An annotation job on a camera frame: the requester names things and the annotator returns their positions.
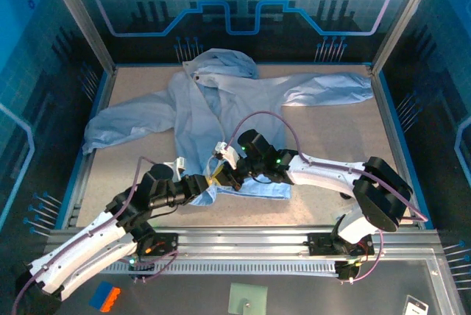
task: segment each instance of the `robotic arm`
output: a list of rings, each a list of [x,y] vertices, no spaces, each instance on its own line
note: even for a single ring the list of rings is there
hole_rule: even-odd
[[[276,150],[255,130],[243,133],[238,143],[246,157],[218,143],[215,154],[224,162],[210,178],[181,177],[183,158],[155,164],[134,193],[128,188],[117,195],[85,229],[17,271],[17,292],[27,288],[22,306],[29,314],[53,314],[75,289],[111,263],[130,255],[141,258],[171,252],[174,247],[169,243],[156,247],[160,237],[148,223],[152,210],[186,205],[211,183],[238,190],[245,179],[264,174],[273,183],[315,185],[338,191],[344,198],[355,197],[358,204],[340,218],[331,234],[314,236],[307,244],[310,255],[358,255],[359,241],[366,244],[377,229],[398,228],[406,206],[368,174],[386,181],[407,200],[411,197],[411,188],[380,158],[340,163],[306,157],[290,149]]]

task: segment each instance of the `gray work surface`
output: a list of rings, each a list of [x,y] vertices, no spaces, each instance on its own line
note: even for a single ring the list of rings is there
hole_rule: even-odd
[[[353,285],[331,277],[257,275],[163,275],[134,284],[128,276],[97,275],[58,314],[100,314],[88,301],[102,281],[121,288],[110,315],[226,315],[231,283],[268,286],[267,315],[402,315],[408,294],[429,304],[428,315],[440,314],[426,263],[408,261],[380,262]]]

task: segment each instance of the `enclosure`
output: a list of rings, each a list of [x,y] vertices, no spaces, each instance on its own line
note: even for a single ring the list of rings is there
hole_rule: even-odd
[[[471,264],[462,244],[471,242],[470,0],[0,2],[2,295],[13,292],[9,268],[15,261],[30,262],[45,248],[52,250],[132,185],[139,156],[156,162],[177,157],[173,129],[84,154],[88,121],[107,107],[165,90],[184,62],[217,48],[250,56],[260,81],[307,73],[370,78],[371,99],[282,106],[283,117],[310,156],[340,162],[383,158],[413,188],[412,202],[429,220],[403,221],[397,233],[385,235],[384,262],[368,283],[345,291],[325,278],[296,277],[297,286],[286,291],[294,277],[288,271],[273,268],[269,273],[274,275],[267,276],[202,270],[218,262],[220,267],[282,262],[288,268],[300,258],[307,262],[306,233],[331,229],[326,226],[333,226],[355,201],[307,185],[294,186],[284,200],[218,194],[212,205],[188,205],[152,222],[158,230],[179,233],[186,259],[178,264],[196,265],[199,271],[175,267],[169,273],[178,276],[132,290],[116,306],[117,314],[132,314],[152,292],[173,299],[171,306],[155,301],[167,312],[221,314],[227,292],[217,289],[234,280],[278,283],[270,286],[269,314],[307,314],[314,306],[321,314],[372,308],[401,314],[407,295],[426,302],[429,314],[470,311]],[[291,133],[285,134],[286,147],[294,149]],[[373,241],[378,247],[379,238]],[[67,300],[70,307],[59,314],[88,314],[85,306],[98,280],[132,289],[125,273],[104,270],[77,290]],[[404,287],[381,293],[385,277]],[[208,293],[192,294],[192,302],[214,301],[209,310],[176,304],[173,290],[191,293],[188,284],[194,282]],[[355,306],[335,304],[333,299],[342,297]],[[4,298],[8,301],[1,302],[1,310],[8,314],[13,296]],[[153,314],[152,306],[140,310]]]

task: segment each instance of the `white label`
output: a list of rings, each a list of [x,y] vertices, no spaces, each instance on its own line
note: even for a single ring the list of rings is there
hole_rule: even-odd
[[[428,305],[420,300],[407,296],[406,306],[404,307],[403,315],[427,315]]]

